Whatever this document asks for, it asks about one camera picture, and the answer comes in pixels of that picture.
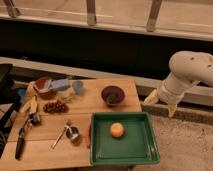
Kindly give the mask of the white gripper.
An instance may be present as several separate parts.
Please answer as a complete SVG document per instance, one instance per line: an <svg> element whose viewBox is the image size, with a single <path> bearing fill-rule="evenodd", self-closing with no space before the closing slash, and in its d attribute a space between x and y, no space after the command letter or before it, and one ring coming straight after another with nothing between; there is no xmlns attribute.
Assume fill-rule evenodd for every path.
<svg viewBox="0 0 213 171"><path fill-rule="evenodd" d="M185 91L187 90L187 84L170 73L162 84L154 89L144 100L144 105L152 105L159 101L159 99L168 105L168 116L173 117L177 105L183 98Z"/></svg>

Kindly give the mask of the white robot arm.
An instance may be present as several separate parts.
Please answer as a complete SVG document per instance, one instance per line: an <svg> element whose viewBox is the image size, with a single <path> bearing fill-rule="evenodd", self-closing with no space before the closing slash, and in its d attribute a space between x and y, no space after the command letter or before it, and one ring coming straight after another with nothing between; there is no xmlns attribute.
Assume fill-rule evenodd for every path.
<svg viewBox="0 0 213 171"><path fill-rule="evenodd" d="M200 82L213 87L213 55L205 52L179 51L169 60L169 75L144 100L144 105L162 101L173 117L185 92Z"/></svg>

